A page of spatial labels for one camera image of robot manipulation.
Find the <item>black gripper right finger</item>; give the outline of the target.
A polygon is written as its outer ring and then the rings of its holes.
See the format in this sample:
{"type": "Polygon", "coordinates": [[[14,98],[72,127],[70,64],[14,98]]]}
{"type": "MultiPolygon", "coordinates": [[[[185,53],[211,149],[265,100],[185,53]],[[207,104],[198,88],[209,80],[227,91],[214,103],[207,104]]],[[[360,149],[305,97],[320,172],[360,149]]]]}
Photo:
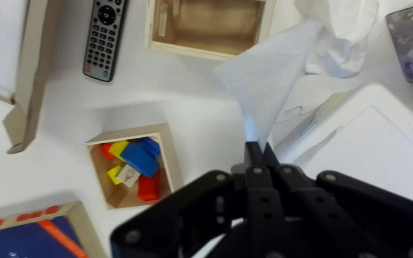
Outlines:
{"type": "Polygon", "coordinates": [[[265,163],[268,167],[277,167],[277,166],[280,164],[280,160],[278,160],[278,157],[275,156],[274,149],[271,147],[270,143],[265,143],[262,156],[264,156],[264,163],[265,163]]]}

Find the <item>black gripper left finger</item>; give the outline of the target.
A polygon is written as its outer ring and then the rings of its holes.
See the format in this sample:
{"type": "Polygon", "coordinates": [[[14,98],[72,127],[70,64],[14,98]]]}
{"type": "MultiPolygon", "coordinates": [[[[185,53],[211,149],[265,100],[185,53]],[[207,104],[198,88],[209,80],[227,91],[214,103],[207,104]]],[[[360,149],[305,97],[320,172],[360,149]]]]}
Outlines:
{"type": "Polygon", "coordinates": [[[245,143],[244,161],[247,166],[261,166],[264,163],[264,153],[262,153],[261,146],[257,141],[245,143]]]}

